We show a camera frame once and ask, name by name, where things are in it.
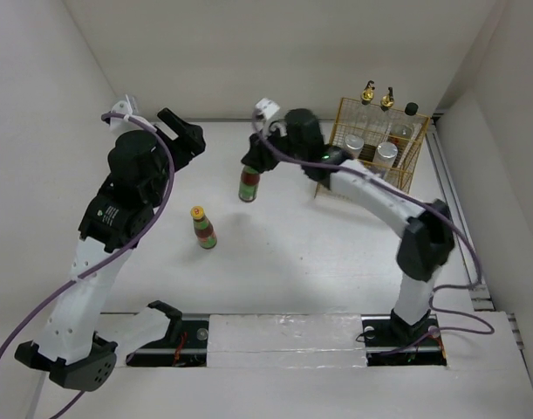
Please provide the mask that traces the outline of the white blue shaker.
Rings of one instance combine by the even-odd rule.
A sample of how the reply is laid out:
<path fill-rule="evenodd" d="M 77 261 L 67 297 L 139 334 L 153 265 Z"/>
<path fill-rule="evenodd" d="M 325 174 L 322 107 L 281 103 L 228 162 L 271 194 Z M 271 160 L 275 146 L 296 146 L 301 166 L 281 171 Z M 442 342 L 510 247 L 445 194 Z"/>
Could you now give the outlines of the white blue shaker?
<path fill-rule="evenodd" d="M 347 134 L 344 138 L 344 144 L 347 151 L 354 159 L 358 159 L 365 145 L 364 140 L 356 134 Z"/>
<path fill-rule="evenodd" d="M 381 142 L 375 151 L 372 163 L 375 172 L 378 174 L 385 174 L 391 168 L 398 155 L 398 148 L 390 141 Z"/>

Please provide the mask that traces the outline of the clear square glass bottle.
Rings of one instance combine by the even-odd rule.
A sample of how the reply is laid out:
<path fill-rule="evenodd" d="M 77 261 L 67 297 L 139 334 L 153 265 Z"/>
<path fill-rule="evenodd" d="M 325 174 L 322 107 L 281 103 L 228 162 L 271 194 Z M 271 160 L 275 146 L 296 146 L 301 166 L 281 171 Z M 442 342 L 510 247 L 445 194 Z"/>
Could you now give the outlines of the clear square glass bottle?
<path fill-rule="evenodd" d="M 367 136 L 367 128 L 369 125 L 369 117 L 371 112 L 370 105 L 374 98 L 374 90 L 374 81 L 369 80 L 360 95 L 360 104 L 356 109 L 352 121 L 353 134 L 358 136 L 362 140 L 365 140 Z"/>

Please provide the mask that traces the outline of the gold-capped dark liquid bottle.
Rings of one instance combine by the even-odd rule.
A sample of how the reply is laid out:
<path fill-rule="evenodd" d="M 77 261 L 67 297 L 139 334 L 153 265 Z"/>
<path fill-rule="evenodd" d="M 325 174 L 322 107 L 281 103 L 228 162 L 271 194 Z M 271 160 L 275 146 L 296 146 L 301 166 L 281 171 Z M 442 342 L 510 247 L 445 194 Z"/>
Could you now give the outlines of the gold-capped dark liquid bottle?
<path fill-rule="evenodd" d="M 378 145 L 384 141 L 390 120 L 390 109 L 394 105 L 393 88 L 389 86 L 387 93 L 381 98 L 380 103 L 373 111 L 371 121 L 368 126 L 370 140 Z"/>

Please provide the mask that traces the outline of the black-capped soy sauce bottle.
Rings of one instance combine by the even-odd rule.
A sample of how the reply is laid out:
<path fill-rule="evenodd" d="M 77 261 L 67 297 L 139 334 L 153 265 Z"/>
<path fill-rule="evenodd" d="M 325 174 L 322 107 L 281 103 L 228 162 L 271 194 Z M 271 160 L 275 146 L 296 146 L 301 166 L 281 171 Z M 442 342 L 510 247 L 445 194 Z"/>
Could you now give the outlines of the black-capped soy sauce bottle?
<path fill-rule="evenodd" d="M 414 131 L 414 120 L 419 106 L 415 102 L 407 103 L 404 114 L 405 118 L 402 122 L 395 123 L 389 134 L 389 141 L 393 143 L 400 153 L 404 152 Z"/>

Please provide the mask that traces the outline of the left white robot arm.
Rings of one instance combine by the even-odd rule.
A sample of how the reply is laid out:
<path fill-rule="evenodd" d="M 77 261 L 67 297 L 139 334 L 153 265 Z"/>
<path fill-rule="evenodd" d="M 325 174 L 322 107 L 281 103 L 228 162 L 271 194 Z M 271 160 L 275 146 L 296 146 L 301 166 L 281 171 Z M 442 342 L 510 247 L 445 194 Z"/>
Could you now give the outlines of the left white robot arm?
<path fill-rule="evenodd" d="M 107 156 L 109 174 L 80 222 L 70 284 L 42 333 L 15 352 L 17 361 L 45 371 L 61 388 L 93 392 L 138 349 L 172 346 L 181 337 L 181 312 L 159 300 L 107 332 L 96 329 L 122 266 L 165 209 L 174 174 L 206 147 L 202 127 L 168 108 L 158 118 L 174 138 L 140 116 L 103 115 L 123 131 Z"/>

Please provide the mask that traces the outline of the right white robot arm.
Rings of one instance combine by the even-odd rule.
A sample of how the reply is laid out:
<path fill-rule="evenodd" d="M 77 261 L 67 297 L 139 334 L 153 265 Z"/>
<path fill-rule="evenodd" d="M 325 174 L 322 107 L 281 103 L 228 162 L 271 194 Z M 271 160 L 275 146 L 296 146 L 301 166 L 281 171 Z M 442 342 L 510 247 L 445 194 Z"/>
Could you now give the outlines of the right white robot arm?
<path fill-rule="evenodd" d="M 272 129 L 278 111 L 271 100 L 255 106 L 255 132 L 243 165 L 264 173 L 281 161 L 296 164 L 309 179 L 375 215 L 400 238 L 396 263 L 402 280 L 390 314 L 390 333 L 399 343 L 411 343 L 427 330 L 429 300 L 454 249 L 448 206 L 441 200 L 413 199 L 343 148 L 325 143 L 319 120 L 309 109 L 290 110 L 282 126 Z"/>

